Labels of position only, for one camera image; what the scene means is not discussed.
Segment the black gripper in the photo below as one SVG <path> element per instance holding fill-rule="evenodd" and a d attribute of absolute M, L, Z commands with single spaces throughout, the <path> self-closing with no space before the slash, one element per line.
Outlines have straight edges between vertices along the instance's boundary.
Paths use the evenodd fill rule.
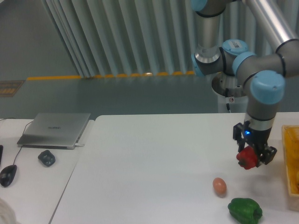
<path fill-rule="evenodd" d="M 267 145 L 270 132 L 271 128 L 258 130 L 257 127 L 253 127 L 250 121 L 236 124 L 233 127 L 233 139 L 237 141 L 238 152 L 240 153 L 245 148 L 245 144 L 248 144 L 256 149 L 256 167 L 269 164 L 277 153 L 275 147 Z"/>

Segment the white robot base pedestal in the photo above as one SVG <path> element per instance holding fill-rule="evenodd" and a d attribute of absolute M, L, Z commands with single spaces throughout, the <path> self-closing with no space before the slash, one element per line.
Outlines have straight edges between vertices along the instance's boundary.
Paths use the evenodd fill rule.
<path fill-rule="evenodd" d="M 246 112 L 248 97 L 236 77 L 217 73 L 212 79 L 212 90 L 217 96 L 219 113 Z"/>

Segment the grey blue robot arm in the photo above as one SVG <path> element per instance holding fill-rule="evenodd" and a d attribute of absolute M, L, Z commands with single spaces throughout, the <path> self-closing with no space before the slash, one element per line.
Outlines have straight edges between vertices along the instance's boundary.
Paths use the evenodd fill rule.
<path fill-rule="evenodd" d="M 238 144 L 239 165 L 251 169 L 269 164 L 277 150 L 267 141 L 285 93 L 285 79 L 299 73 L 299 38 L 290 28 L 277 4 L 271 0 L 245 0 L 262 28 L 273 54 L 257 57 L 244 45 L 225 41 L 217 46 L 220 16 L 226 0 L 193 0 L 191 6 L 201 20 L 198 46 L 192 62 L 198 76 L 217 72 L 232 76 L 248 97 L 243 123 L 233 128 Z"/>

